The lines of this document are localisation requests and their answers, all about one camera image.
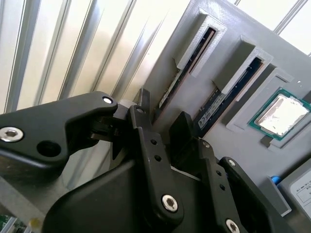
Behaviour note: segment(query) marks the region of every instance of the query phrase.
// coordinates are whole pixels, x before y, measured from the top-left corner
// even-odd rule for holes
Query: blue component
[[[279,176],[273,176],[271,177],[271,180],[273,181],[273,183],[275,183],[276,185],[278,185],[282,179]]]

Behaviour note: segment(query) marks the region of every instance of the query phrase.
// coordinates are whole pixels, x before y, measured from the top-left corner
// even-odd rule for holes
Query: metal frame
[[[284,30],[284,28],[291,22],[291,20],[297,15],[300,9],[306,4],[308,0],[298,0],[296,4],[289,10],[287,15],[282,19],[282,21],[274,29],[274,32],[278,35]]]
[[[241,0],[236,0],[236,1],[234,2],[234,4],[237,6],[237,5],[239,5],[240,1],[241,1]]]

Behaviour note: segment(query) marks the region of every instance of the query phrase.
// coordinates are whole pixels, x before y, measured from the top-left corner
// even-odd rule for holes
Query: white wall panel
[[[161,26],[154,36],[150,46],[143,54],[139,66],[131,77],[130,83],[122,94],[122,98],[132,100],[139,89],[145,84],[158,57],[176,28],[190,0],[172,0],[168,5],[168,13],[165,15]]]
[[[111,59],[104,66],[96,87],[97,90],[108,94],[113,92],[135,47],[141,43],[146,43],[146,41],[141,41],[140,38],[144,35],[145,29],[150,23],[151,12],[155,10],[158,13],[158,20],[162,20],[162,9],[155,8],[160,5],[162,5],[161,1],[139,0],[136,2],[120,40],[114,48]]]
[[[41,0],[17,109],[36,104],[46,65],[50,63],[66,0]]]
[[[0,1],[2,14],[0,26],[0,114],[4,112],[7,103],[20,35],[20,23],[24,13],[24,4],[25,1],[22,0]]]
[[[94,89],[98,76],[107,61],[114,41],[117,39],[122,19],[130,0],[107,1],[91,45],[82,63],[80,72],[74,77],[69,95],[76,96]]]
[[[40,103],[58,99],[82,33],[91,0],[70,1],[55,46]]]

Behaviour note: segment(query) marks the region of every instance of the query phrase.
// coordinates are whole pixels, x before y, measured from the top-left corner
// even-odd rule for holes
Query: black mechanical arm
[[[118,105],[102,92],[0,116],[0,175],[51,182],[69,156],[99,140],[112,142],[103,175],[61,197],[44,233],[293,233],[236,161],[214,156],[182,112],[165,147],[149,116],[149,92]]]

